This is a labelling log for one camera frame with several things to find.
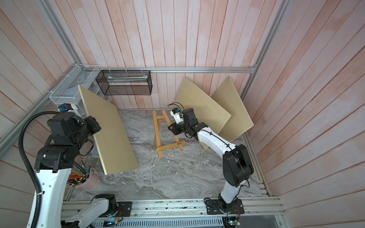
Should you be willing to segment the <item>plywood board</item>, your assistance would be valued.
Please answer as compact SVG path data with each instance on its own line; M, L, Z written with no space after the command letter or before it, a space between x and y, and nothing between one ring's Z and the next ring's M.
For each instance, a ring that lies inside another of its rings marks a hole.
M192 108L198 122L207 124L216 135L231 117L228 111L188 78L184 78L176 102L181 108Z
M219 136L232 142L254 127L240 95L228 77L213 94L212 99L224 108L231 117L219 132Z
M86 114L95 118L101 127L94 140L104 174L139 168L116 106L80 85L78 88Z

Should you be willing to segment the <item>wooden easel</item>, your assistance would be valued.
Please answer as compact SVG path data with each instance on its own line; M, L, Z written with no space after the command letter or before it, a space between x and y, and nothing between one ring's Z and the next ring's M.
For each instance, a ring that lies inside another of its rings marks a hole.
M171 125L171 121L166 111L163 110L160 116L153 111L152 116L155 131L153 149L157 152L158 158L162 158L166 150L178 148L183 151L186 142L180 141L177 136L168 131L167 127Z

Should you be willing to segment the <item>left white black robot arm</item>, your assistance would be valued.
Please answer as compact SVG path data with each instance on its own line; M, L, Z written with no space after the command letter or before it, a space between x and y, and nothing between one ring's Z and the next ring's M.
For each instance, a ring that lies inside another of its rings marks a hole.
M24 151L24 134L30 123L43 115L53 115L47 121L51 135L39 150L35 164L31 165ZM19 136L19 151L35 187L29 228L87 228L101 215L118 214L115 196L99 194L80 212L61 219L65 188L75 158L80 155L79 151L89 137L100 130L95 118L88 116L83 119L74 112L41 112L25 123Z

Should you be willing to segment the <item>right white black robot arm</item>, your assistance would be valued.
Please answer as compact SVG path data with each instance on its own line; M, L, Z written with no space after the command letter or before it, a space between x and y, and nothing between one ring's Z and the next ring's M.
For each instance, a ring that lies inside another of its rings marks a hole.
M174 108L170 115L175 123L168 129L174 134L184 133L206 144L222 158L222 172L225 178L223 190L218 199L204 199L208 214L229 214L240 210L238 195L242 187L250 187L249 178L254 173L252 161L245 145L235 145L216 134L207 124L198 122L192 108Z

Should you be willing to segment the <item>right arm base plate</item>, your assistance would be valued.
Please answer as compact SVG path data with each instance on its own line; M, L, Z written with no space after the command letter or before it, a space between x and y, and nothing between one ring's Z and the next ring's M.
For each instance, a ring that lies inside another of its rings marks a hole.
M203 200L206 205L208 215L219 215L219 214L244 214L244 207L241 199L235 199L232 203L227 204L222 199L210 199L205 198Z

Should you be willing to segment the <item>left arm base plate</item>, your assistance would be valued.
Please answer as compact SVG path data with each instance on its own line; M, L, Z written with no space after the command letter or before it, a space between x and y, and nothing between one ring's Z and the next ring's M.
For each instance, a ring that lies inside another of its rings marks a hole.
M132 204L131 201L117 201L117 216L119 219L130 217Z

